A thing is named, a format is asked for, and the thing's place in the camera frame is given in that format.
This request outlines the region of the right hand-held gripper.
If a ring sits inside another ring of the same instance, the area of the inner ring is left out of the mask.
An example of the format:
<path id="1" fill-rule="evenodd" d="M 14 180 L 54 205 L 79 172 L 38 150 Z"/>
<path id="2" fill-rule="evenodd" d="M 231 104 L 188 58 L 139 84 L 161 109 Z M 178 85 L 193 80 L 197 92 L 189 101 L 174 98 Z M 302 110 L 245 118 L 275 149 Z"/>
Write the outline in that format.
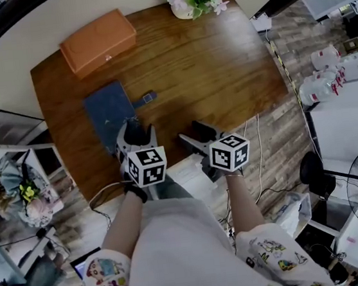
<path id="1" fill-rule="evenodd" d="M 203 171 L 211 181 L 218 181 L 225 172 L 233 173 L 249 161 L 249 140 L 239 134 L 227 134 L 213 125 L 192 121 L 197 138 L 178 133 L 187 151 L 208 157 L 202 164 Z"/>

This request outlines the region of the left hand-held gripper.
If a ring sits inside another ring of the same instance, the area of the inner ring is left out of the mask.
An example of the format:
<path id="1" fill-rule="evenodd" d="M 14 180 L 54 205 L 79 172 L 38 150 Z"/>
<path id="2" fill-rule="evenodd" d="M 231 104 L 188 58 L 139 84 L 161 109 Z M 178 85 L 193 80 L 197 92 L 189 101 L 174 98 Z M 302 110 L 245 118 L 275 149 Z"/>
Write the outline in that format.
<path id="1" fill-rule="evenodd" d="M 159 184 L 165 180 L 167 159 L 164 147 L 158 146 L 156 129 L 148 126 L 142 149 L 133 151 L 134 135 L 132 126 L 126 121 L 117 135 L 118 161 L 121 177 L 140 188 Z"/>

